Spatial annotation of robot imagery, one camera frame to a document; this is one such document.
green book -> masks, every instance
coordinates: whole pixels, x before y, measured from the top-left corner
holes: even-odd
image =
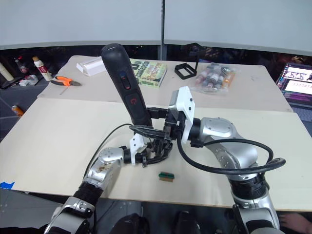
[[[137,82],[159,88],[167,72],[167,65],[161,62],[130,59]]]

white bottle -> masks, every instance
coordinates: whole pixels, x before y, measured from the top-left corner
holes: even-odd
[[[4,76],[7,81],[14,80],[13,76],[8,72],[8,70],[0,63],[0,73]]]
[[[37,56],[33,57],[33,61],[34,61],[35,66],[41,72],[43,78],[45,78],[46,81],[50,81],[53,79],[51,74],[48,72],[48,69],[44,66],[43,62],[39,60]]]

black controller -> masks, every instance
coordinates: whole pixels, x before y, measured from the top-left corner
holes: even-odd
[[[132,123],[151,126],[151,116],[146,109],[126,50],[122,45],[113,43],[104,46],[101,55],[106,70],[130,114]]]

table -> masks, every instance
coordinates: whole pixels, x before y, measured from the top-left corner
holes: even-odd
[[[312,139],[296,113],[197,107],[195,117],[227,118],[245,138],[270,146],[275,157],[287,161],[266,173],[275,208],[312,210]],[[0,180],[15,182],[15,190],[72,195],[100,142],[126,122],[130,117],[121,103],[38,98],[0,144]],[[155,128],[162,125],[163,120],[154,121]],[[122,128],[105,147],[128,145],[132,135]],[[209,150],[184,148],[193,160],[218,166]],[[258,152],[259,163],[264,163],[267,155]],[[174,182],[158,180],[160,171],[174,173]],[[221,207],[234,203],[226,177],[187,164],[175,143],[161,163],[122,167],[109,198]]]
[[[38,97],[121,102],[121,98],[106,71],[88,77],[76,68],[77,62],[83,62],[91,58],[93,57],[72,56],[58,72],[60,76],[73,78],[80,82],[81,87],[65,88],[49,84]],[[168,71],[161,87],[158,89],[140,85],[145,102],[150,105],[167,106],[172,91],[190,83],[189,79],[181,80],[174,73],[175,66],[182,62],[162,62],[167,64]],[[189,62],[189,64],[195,67],[195,63]],[[197,70],[203,71],[206,66],[206,63],[199,63]],[[237,70],[237,74],[229,92],[223,95],[207,95],[192,91],[198,107],[292,112],[291,107],[264,66],[237,64],[231,64],[231,66]]]

laptop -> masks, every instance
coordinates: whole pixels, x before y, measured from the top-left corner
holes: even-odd
[[[286,63],[276,84],[293,111],[312,126],[312,66]]]

